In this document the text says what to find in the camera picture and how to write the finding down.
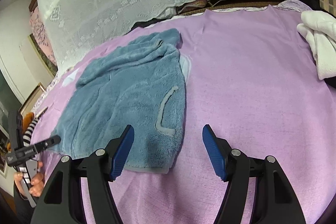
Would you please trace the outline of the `person's left hand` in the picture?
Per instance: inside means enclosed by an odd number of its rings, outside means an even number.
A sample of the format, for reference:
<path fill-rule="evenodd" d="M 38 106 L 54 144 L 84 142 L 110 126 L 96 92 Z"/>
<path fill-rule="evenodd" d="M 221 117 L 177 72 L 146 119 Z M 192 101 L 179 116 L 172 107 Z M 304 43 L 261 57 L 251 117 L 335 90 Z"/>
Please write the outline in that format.
<path fill-rule="evenodd" d="M 31 188 L 29 193 L 31 196 L 40 197 L 42 191 L 45 187 L 44 183 L 44 173 L 37 172 L 37 174 L 31 179 Z M 21 186 L 21 181 L 23 179 L 23 173 L 15 172 L 14 173 L 14 194 L 26 198 L 25 192 Z"/>

